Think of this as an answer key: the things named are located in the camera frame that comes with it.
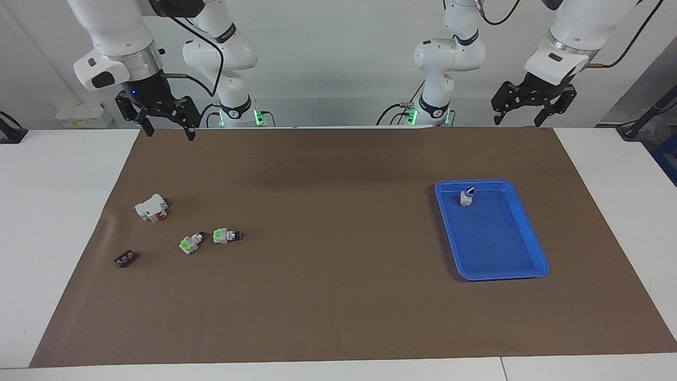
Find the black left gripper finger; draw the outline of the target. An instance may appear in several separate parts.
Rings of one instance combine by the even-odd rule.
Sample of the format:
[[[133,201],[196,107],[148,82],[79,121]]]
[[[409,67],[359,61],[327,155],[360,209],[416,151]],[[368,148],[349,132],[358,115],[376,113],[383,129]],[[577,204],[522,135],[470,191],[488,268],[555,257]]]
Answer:
[[[515,85],[508,80],[501,84],[491,99],[491,107],[495,113],[493,117],[495,125],[500,125],[508,112],[522,107],[521,91],[520,85]]]
[[[552,115],[561,115],[568,110],[570,104],[577,96],[575,87],[565,87],[558,96],[541,97],[540,102],[543,106],[537,116],[534,118],[535,127],[540,127]]]

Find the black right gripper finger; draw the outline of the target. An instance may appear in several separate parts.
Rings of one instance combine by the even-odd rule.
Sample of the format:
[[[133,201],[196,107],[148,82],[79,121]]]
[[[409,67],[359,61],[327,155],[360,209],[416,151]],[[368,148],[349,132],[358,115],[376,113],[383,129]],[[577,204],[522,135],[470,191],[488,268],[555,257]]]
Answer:
[[[159,102],[159,116],[181,126],[189,141],[195,140],[202,118],[192,97],[163,99]]]
[[[138,124],[147,137],[153,136],[155,129],[148,119],[148,109],[145,106],[138,111],[125,91],[120,91],[115,101],[123,119]]]

